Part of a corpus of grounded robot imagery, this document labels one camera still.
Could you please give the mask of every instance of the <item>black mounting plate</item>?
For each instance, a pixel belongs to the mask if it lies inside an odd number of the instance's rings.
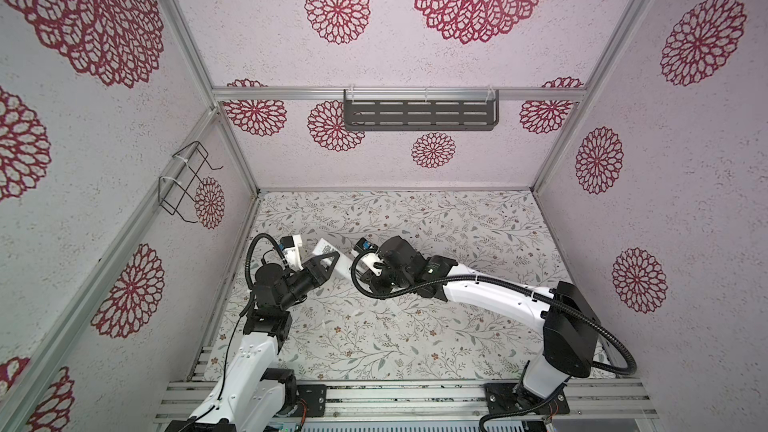
[[[306,402],[306,416],[309,417],[322,417],[326,414],[326,385],[299,385],[297,387],[299,397],[297,400],[304,399]],[[304,413],[304,408],[301,402],[291,415],[288,417],[301,418]]]
[[[488,412],[490,414],[506,414],[507,412],[520,410],[518,407],[515,407],[517,404],[517,395],[514,393],[514,386],[517,384],[517,382],[504,382],[485,385],[485,400],[488,402]],[[568,401],[565,399],[565,394],[562,392],[548,405],[540,408],[537,411],[537,415],[549,416],[555,411],[557,411],[557,415],[571,413],[571,408],[568,407]]]

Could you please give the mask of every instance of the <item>floral tablecloth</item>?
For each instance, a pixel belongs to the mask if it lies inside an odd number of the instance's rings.
[[[425,257],[453,257],[515,282],[569,281],[529,192],[273,192],[264,195],[250,235],[260,232],[276,238],[302,234],[308,251],[321,237],[349,251],[363,236],[382,244],[400,235]],[[254,268],[267,250],[262,241]],[[226,344],[247,298],[241,272],[207,380],[221,376]],[[516,378],[542,347],[540,335],[493,312],[414,294],[375,301],[336,276],[291,313],[293,327],[279,361],[300,380]],[[238,329],[230,360],[243,322]],[[603,355],[598,346],[596,357],[604,360]],[[608,376],[599,370],[593,375]]]

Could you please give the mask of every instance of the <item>black cable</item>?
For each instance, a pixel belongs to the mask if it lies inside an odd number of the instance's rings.
[[[184,427],[181,427],[181,428],[179,429],[179,432],[184,432],[184,430],[186,430],[186,429],[187,429],[187,427],[191,426],[192,424],[194,424],[194,423],[195,423],[195,422],[197,422],[198,420],[200,420],[200,419],[204,418],[205,416],[207,416],[208,414],[210,414],[210,412],[211,412],[213,409],[215,409],[215,408],[216,408],[216,406],[215,406],[215,405],[211,405],[211,406],[210,406],[210,408],[209,408],[207,411],[203,412],[203,413],[202,413],[202,414],[201,414],[199,417],[195,418],[194,420],[192,420],[191,422],[189,422],[189,423],[188,423],[187,425],[185,425]]]
[[[611,345],[616,347],[616,350],[618,350],[618,352],[621,354],[621,357],[624,358],[624,360],[626,360],[627,362],[627,367],[624,367],[624,368],[614,367],[613,365],[604,364],[602,362],[592,362],[593,367],[601,370],[606,370],[607,372],[611,372],[613,374],[618,374],[618,375],[632,375],[638,371],[638,363],[634,361],[634,357],[632,357],[632,353],[630,353],[629,350],[624,346],[624,344],[622,344],[621,341],[619,341],[619,339],[616,338],[616,336],[613,335],[605,327],[598,324],[597,322],[594,322],[592,319],[582,314],[580,311],[576,310],[575,308],[572,308],[566,304],[563,304],[562,302],[558,302],[545,295],[541,295],[536,292],[533,292],[531,289],[525,288],[521,285],[513,284],[511,282],[507,282],[500,278],[489,277],[487,275],[470,275],[470,274],[453,275],[450,277],[435,278],[431,281],[427,281],[417,285],[412,285],[410,287],[400,289],[396,292],[390,292],[388,294],[374,294],[373,292],[367,291],[364,288],[362,288],[362,286],[360,285],[360,282],[357,280],[357,276],[354,273],[354,271],[356,270],[357,264],[360,263],[360,258],[362,258],[365,254],[370,254],[373,252],[374,251],[371,251],[371,250],[361,252],[354,258],[354,260],[352,260],[352,266],[350,267],[350,277],[352,278],[352,283],[355,285],[355,288],[366,297],[378,298],[378,299],[395,298],[401,295],[411,294],[413,292],[416,292],[420,288],[429,287],[431,285],[437,285],[437,284],[446,284],[448,282],[473,281],[473,282],[486,282],[488,284],[498,285],[500,287],[508,288],[517,293],[523,294],[526,297],[531,297],[537,301],[541,301],[545,304],[548,304],[550,307],[556,308],[560,312],[563,312],[564,314],[568,314],[571,317],[574,317],[584,322],[586,325],[588,325],[593,330],[598,332],[598,334],[605,337],[605,339]]]
[[[221,400],[221,395],[224,393],[224,384],[226,383],[226,360],[230,357],[230,346],[232,345],[232,339],[235,336],[235,332],[237,332],[237,326],[240,325],[240,320],[243,318],[243,315],[244,314],[240,314],[240,316],[237,318],[235,329],[230,335],[230,342],[226,345],[226,352],[224,353],[224,374],[221,376],[221,389],[219,389],[219,398],[216,400]]]
[[[262,264],[262,265],[266,265],[266,260],[264,259],[264,257],[266,257],[266,255],[267,255],[267,254],[269,254],[270,252],[272,252],[272,251],[274,251],[274,250],[275,250],[275,249],[271,248],[270,250],[268,250],[268,251],[264,252],[264,254],[261,256],[261,264]]]
[[[489,420],[503,419],[503,418],[507,418],[507,417],[516,417],[516,416],[519,416],[519,415],[526,415],[526,414],[530,414],[531,412],[535,412],[536,410],[539,410],[542,407],[546,407],[547,405],[549,405],[552,402],[552,400],[554,400],[558,396],[558,394],[560,394],[563,391],[564,387],[565,387],[565,382],[560,384],[558,386],[558,388],[554,389],[554,392],[552,392],[547,398],[543,399],[538,404],[536,404],[536,405],[534,405],[532,407],[529,407],[527,409],[516,410],[515,412],[502,412],[500,414],[486,414],[486,415],[484,415],[480,419],[480,432],[488,432],[485,429],[485,423],[488,422]]]
[[[277,245],[277,241],[274,239],[272,235],[259,234],[255,236],[254,240],[250,241],[250,245],[248,246],[248,253],[245,256],[245,283],[248,284],[249,289],[254,288],[254,280],[250,276],[250,260],[254,256],[254,249],[256,248],[256,244],[262,238],[265,238],[272,243],[272,248],[274,248],[275,251],[277,251],[277,254],[280,256],[280,259],[283,261],[283,266],[285,268],[288,267],[288,262],[286,262],[286,256],[283,254],[283,251],[280,250],[280,246]]]

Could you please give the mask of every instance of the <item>metal bracket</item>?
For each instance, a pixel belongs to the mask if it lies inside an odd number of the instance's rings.
[[[299,401],[306,402],[307,417],[323,417],[326,414],[326,391],[325,385],[300,385],[297,388]],[[301,418],[304,413],[302,407],[297,407],[288,417]]]
[[[505,382],[486,384],[483,387],[485,390],[485,400],[488,402],[488,412],[490,414],[505,414],[521,409],[518,405],[518,396],[514,392],[514,387],[517,384],[517,382]],[[568,407],[568,402],[565,399],[565,395],[562,393],[560,393],[549,405],[537,410],[537,415],[545,416],[570,413],[571,408]]]
[[[485,100],[356,100],[344,90],[344,127],[357,132],[402,130],[493,130],[498,91]]]

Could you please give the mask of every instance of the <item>wire rack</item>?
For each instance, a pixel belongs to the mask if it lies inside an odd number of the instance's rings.
[[[190,162],[193,162],[194,159],[199,156],[202,158],[200,161],[200,164],[197,167],[192,167],[190,165]],[[181,217],[181,220],[188,222],[189,224],[197,224],[197,220],[188,220],[186,219],[179,210],[179,206],[181,205],[182,201],[185,197],[189,197],[189,199],[192,202],[195,202],[194,197],[189,194],[189,189],[192,187],[193,184],[195,184],[195,181],[202,183],[203,179],[200,178],[199,172],[203,168],[203,166],[208,166],[210,170],[221,170],[224,168],[224,166],[221,167],[213,167],[210,162],[208,162],[208,156],[209,153],[206,150],[205,146],[203,146],[200,141],[194,141],[190,142],[186,146],[182,147],[178,151],[176,151],[175,154],[173,154],[173,158],[176,158],[178,160],[181,160],[184,163],[184,167],[182,167],[181,170],[178,171],[178,174],[176,174],[176,177],[169,177],[169,176],[161,176],[158,177],[158,204],[160,204],[160,207],[162,207],[166,212],[171,214],[172,216],[179,216]],[[184,170],[190,170],[192,171],[192,177],[190,177],[189,183],[185,186],[181,181],[179,180],[179,177],[181,177],[181,174],[184,172]],[[165,192],[165,194],[162,193],[163,186],[170,181],[170,187]],[[172,193],[172,191],[178,188],[181,190],[181,196],[176,201],[176,203],[172,203],[168,201],[168,196]]]

